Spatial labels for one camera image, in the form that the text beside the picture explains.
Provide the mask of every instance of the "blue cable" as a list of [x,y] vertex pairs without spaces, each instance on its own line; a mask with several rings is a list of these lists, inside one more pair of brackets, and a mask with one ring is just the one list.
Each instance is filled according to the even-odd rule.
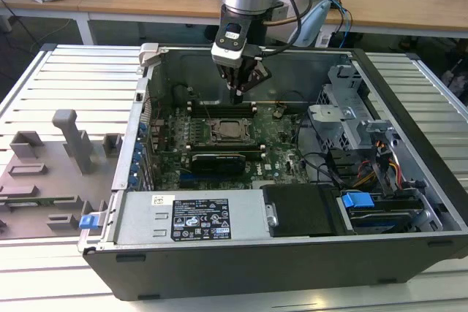
[[345,19],[345,22],[344,22],[344,28],[345,28],[345,31],[344,31],[344,38],[343,38],[343,41],[341,42],[340,44],[340,48],[343,47],[344,45],[344,41],[346,40],[346,37],[348,35],[348,33],[350,32],[350,29],[351,29],[351,20],[348,18],[348,11],[346,9],[344,9],[340,3],[338,3],[336,0],[330,0],[332,3],[334,3],[336,5],[336,7],[338,7],[338,10],[343,14],[344,16],[344,19]]
[[344,16],[346,17],[346,31],[344,33],[344,37],[343,37],[343,41],[341,42],[341,44],[339,45],[339,47],[343,47],[343,44],[344,42],[346,41],[346,38],[348,37],[348,33],[350,32],[350,29],[351,29],[351,20],[348,18],[348,11],[344,9]]

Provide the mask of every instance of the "aluminum extrusion table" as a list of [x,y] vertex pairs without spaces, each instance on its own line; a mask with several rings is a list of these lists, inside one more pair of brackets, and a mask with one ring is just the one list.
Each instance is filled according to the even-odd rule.
[[[60,140],[57,108],[79,111],[91,139],[124,133],[139,74],[139,47],[59,45],[40,52],[0,104],[0,164],[19,130]],[[368,54],[456,177],[468,188],[468,111],[419,60]],[[122,302],[86,264],[76,237],[0,241],[2,311],[466,311],[468,258],[440,262],[406,284],[355,286],[180,300]]]

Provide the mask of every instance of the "floor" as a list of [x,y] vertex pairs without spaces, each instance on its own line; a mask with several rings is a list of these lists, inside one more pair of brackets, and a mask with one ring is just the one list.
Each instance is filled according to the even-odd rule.
[[[78,27],[72,20],[21,18],[21,21],[41,44],[81,44]],[[10,22],[12,31],[9,34],[0,33],[0,100],[8,94],[39,50],[19,22],[11,21],[11,18]],[[100,45],[141,45],[143,42],[208,44],[203,33],[205,26],[146,23],[146,39],[140,39],[136,23],[92,21],[91,25]],[[335,42],[341,42],[341,35]],[[402,52],[398,46],[400,39],[396,36],[366,34],[355,43],[355,47],[368,52]],[[417,53],[440,76],[449,67],[445,53],[453,47],[449,39],[420,38],[412,52]]]

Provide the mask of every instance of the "sticker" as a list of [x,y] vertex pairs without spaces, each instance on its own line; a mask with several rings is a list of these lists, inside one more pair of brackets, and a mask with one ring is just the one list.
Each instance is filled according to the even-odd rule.
[[172,218],[170,237],[174,241],[231,238],[227,199],[176,200]]
[[172,205],[175,198],[175,195],[153,195],[151,197],[151,204],[153,206]]

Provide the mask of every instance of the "power supply label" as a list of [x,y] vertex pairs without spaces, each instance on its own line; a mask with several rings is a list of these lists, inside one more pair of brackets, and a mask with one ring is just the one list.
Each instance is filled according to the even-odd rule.
[[174,241],[230,239],[227,199],[174,201],[170,237]]

